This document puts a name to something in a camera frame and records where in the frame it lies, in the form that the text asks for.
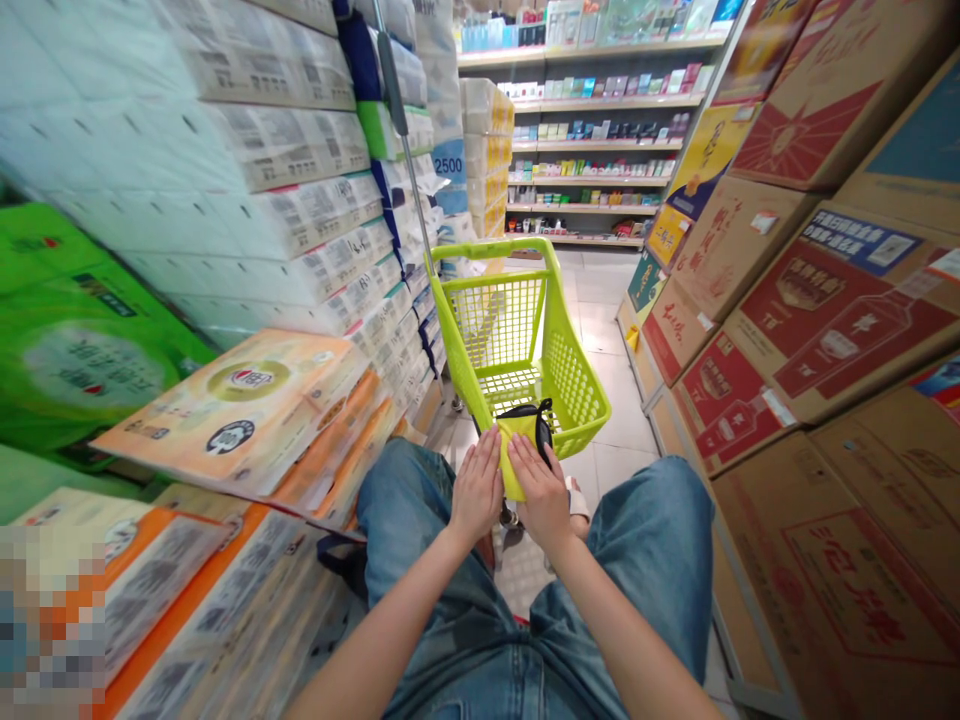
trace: hand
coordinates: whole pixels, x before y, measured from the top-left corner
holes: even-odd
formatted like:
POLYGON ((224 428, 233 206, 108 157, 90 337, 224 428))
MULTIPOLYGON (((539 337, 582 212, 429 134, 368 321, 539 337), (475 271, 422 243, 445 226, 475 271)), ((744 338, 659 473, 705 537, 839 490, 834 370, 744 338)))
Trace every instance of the hand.
POLYGON ((570 526, 570 496, 563 482, 560 461, 553 449, 547 447, 547 456, 553 466, 547 467, 530 439, 519 435, 510 439, 507 453, 527 496, 525 503, 517 505, 517 513, 537 545, 556 565, 556 555, 570 538, 576 538, 570 526))
POLYGON ((453 483, 453 510, 447 528, 469 551, 490 532, 500 516, 502 504, 500 430, 494 426, 467 450, 453 483))

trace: yellow cloth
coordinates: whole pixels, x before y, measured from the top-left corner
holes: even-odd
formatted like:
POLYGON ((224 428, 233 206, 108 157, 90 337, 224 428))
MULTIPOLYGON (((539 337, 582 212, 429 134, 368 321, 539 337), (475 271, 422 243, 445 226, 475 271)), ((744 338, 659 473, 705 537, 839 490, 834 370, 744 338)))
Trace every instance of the yellow cloth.
POLYGON ((517 480, 517 474, 513 471, 513 465, 510 464, 510 457, 507 454, 507 444, 514 434, 530 438, 533 446, 537 446, 537 418, 539 415, 527 415, 519 418, 498 418, 497 427, 500 428, 500 470, 503 472, 503 494, 507 500, 516 500, 517 502, 526 502, 527 496, 523 494, 523 488, 520 487, 520 481, 517 480))

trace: jeans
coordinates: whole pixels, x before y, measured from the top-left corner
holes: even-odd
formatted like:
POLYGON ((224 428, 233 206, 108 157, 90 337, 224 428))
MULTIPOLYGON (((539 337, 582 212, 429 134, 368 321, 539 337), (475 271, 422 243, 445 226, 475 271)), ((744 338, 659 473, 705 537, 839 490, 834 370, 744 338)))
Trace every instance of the jeans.
MULTIPOLYGON (((373 607, 450 520, 444 458, 391 440, 360 490, 373 607)), ((667 457, 600 500, 587 546, 701 684, 710 632, 713 503, 667 457)), ((457 570, 387 708, 393 717, 627 717, 596 642, 560 580, 518 624, 480 554, 457 570)))

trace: leg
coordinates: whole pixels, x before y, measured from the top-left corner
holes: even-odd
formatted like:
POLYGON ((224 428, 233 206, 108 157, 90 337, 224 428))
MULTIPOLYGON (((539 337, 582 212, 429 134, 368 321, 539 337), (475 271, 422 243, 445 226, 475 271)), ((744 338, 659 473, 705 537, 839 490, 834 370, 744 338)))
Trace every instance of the leg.
MULTIPOLYGON (((376 605, 450 520, 454 472, 441 455, 391 440, 360 488, 367 589, 376 605)), ((470 553, 427 622, 388 714, 417 707, 516 629, 479 553, 470 553)))
MULTIPOLYGON (((686 460, 663 458, 600 500, 587 546, 703 683, 710 632, 713 502, 686 460)), ((557 580, 530 608, 544 655, 603 715, 626 716, 600 650, 557 580)))

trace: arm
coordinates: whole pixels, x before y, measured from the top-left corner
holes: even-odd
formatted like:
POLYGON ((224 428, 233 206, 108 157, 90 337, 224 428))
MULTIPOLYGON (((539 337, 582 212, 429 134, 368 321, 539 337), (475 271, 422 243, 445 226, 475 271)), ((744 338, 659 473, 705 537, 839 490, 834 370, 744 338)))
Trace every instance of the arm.
POLYGON ((527 502, 520 519, 543 548, 600 647, 631 717, 719 718, 716 706, 657 632, 620 592, 570 526, 560 462, 550 467, 527 438, 508 453, 527 502))
POLYGON ((499 431, 488 431, 464 458, 450 524, 303 689, 287 720, 383 715, 434 605, 500 512, 499 459, 499 431))

